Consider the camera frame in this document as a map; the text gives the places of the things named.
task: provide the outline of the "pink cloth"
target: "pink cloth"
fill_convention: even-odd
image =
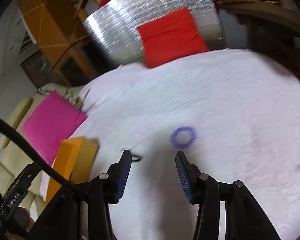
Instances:
[[[25,121],[22,130],[28,142],[51,166],[61,142],[87,119],[55,90],[52,91]]]

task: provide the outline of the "beige leather chair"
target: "beige leather chair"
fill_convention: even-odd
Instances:
[[[58,84],[47,84],[45,86],[48,90],[54,90],[64,96],[65,93],[71,92],[72,95],[78,95],[82,90],[82,87],[67,88]],[[8,119],[8,124],[16,129],[23,137],[25,137],[21,128],[25,120],[32,114],[34,109],[40,102],[43,101],[45,96],[36,93],[33,97],[24,98],[19,105],[14,109]],[[12,141],[5,136],[0,138],[0,193],[3,195],[12,181],[18,176],[18,174],[30,163],[32,160]],[[33,202],[37,207],[38,215],[41,214],[44,208],[44,202],[39,195],[39,189],[41,185],[42,171],[33,180],[29,187],[29,193],[22,201],[20,206],[30,210]]]

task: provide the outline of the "purple hair tie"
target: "purple hair tie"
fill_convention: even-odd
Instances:
[[[190,133],[189,141],[184,144],[179,143],[176,140],[177,135],[183,131],[189,131],[189,133]],[[176,129],[172,135],[170,135],[170,142],[172,143],[172,145],[176,148],[181,148],[181,149],[190,147],[195,142],[196,139],[197,139],[197,136],[195,133],[195,129],[192,126],[181,126],[178,129]]]

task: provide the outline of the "white wall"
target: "white wall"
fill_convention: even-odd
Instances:
[[[18,103],[36,91],[21,66],[15,66],[0,81],[0,118],[7,120]]]

